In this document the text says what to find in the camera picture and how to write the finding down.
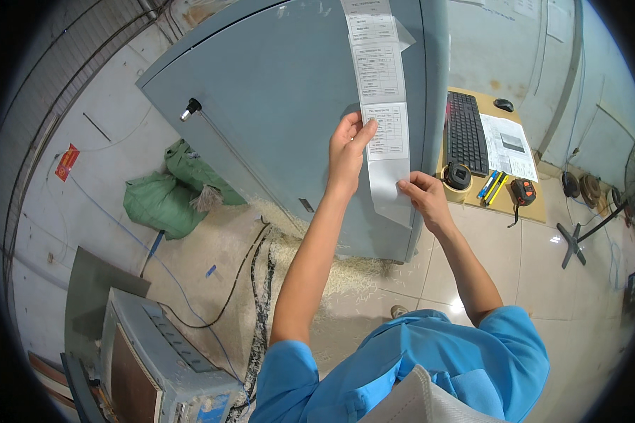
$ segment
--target blue pen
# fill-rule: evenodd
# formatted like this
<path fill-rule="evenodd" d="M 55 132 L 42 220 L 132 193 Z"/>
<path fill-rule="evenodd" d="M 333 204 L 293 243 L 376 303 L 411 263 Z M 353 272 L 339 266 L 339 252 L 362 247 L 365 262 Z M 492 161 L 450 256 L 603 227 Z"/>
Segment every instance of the blue pen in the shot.
<path fill-rule="evenodd" d="M 480 190 L 479 194 L 477 194 L 477 198 L 484 197 L 485 192 L 487 192 L 487 188 L 489 188 L 489 185 L 491 184 L 491 181 L 494 180 L 494 178 L 496 177 L 497 173 L 498 173 L 498 171 L 494 171 L 494 172 L 491 173 L 491 176 L 489 177 L 489 179 L 487 179 L 487 183 L 485 184 L 485 187 Z"/>

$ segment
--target red sign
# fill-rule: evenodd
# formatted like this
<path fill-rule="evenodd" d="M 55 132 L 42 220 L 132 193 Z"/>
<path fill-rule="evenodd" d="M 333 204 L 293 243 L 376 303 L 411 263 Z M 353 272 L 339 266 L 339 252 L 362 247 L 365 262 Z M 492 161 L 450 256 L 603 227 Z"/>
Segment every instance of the red sign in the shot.
<path fill-rule="evenodd" d="M 59 166 L 57 166 L 57 170 L 55 174 L 59 177 L 61 181 L 66 182 L 66 178 L 68 178 L 68 174 L 70 173 L 70 169 L 75 165 L 75 160 L 80 156 L 80 151 L 73 146 L 70 145 L 68 151 L 63 153 L 61 156 L 61 161 L 59 161 Z"/>

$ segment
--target shirt sleeve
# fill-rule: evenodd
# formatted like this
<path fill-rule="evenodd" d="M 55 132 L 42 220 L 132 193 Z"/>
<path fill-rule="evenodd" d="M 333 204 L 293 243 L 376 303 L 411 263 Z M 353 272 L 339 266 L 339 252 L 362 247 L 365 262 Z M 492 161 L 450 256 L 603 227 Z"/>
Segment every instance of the shirt sleeve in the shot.
<path fill-rule="evenodd" d="M 543 391 L 550 371 L 550 360 L 541 337 L 532 320 L 521 307 L 501 307 L 491 312 L 479 325 L 511 352 L 508 381 L 503 381 L 509 392 L 504 400 L 504 412 L 508 421 L 521 421 L 532 409 Z M 500 379 L 499 375 L 490 375 Z"/>
<path fill-rule="evenodd" d="M 300 341 L 280 341 L 268 349 L 256 386 L 256 409 L 250 422 L 297 422 L 320 383 L 310 348 Z"/>

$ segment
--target masking tape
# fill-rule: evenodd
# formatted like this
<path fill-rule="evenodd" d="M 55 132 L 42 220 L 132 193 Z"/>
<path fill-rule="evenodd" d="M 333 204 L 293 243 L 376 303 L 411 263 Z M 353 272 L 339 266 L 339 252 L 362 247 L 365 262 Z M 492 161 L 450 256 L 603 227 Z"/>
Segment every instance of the masking tape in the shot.
<path fill-rule="evenodd" d="M 444 176 L 444 174 L 447 173 L 448 168 L 449 166 L 444 166 L 440 174 Z M 444 181 L 442 181 L 442 186 L 444 187 L 445 195 L 447 196 L 448 201 L 463 202 L 463 200 L 465 200 L 468 196 L 468 192 L 470 192 L 471 188 L 473 187 L 473 177 L 471 177 L 471 181 L 468 183 L 468 187 L 465 190 L 455 190 L 454 188 L 447 185 L 447 182 Z"/>

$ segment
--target corrugated wall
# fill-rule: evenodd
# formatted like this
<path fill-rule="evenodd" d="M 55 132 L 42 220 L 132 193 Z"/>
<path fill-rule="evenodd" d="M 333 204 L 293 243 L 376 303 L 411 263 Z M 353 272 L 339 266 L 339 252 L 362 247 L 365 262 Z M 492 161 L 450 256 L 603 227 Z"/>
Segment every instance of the corrugated wall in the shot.
<path fill-rule="evenodd" d="M 165 4 L 158 1 L 62 1 L 43 23 L 44 28 L 25 55 L 25 65 L 17 72 L 12 100 L 0 130 L 3 282 L 7 282 L 10 275 L 16 228 L 30 169 L 38 160 L 47 135 L 95 72 L 162 12 Z"/>

